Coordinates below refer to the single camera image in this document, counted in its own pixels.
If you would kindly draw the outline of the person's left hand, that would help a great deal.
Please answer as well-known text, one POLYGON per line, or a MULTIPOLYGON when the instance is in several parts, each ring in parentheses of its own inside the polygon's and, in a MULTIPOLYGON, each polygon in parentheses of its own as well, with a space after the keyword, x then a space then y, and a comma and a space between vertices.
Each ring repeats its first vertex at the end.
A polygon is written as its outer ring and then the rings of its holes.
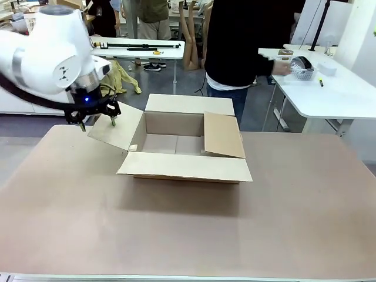
POLYGON ((291 74, 291 64, 284 61, 274 60, 272 75, 287 76, 291 74))

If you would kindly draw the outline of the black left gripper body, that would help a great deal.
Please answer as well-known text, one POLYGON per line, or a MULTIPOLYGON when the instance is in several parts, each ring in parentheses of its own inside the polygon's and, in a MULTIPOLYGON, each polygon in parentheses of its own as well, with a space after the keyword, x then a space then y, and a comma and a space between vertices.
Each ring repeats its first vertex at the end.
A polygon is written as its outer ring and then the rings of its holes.
POLYGON ((102 96, 100 86, 96 88, 72 88, 70 94, 77 105, 83 105, 80 113, 94 115, 100 113, 106 106, 106 98, 102 96))

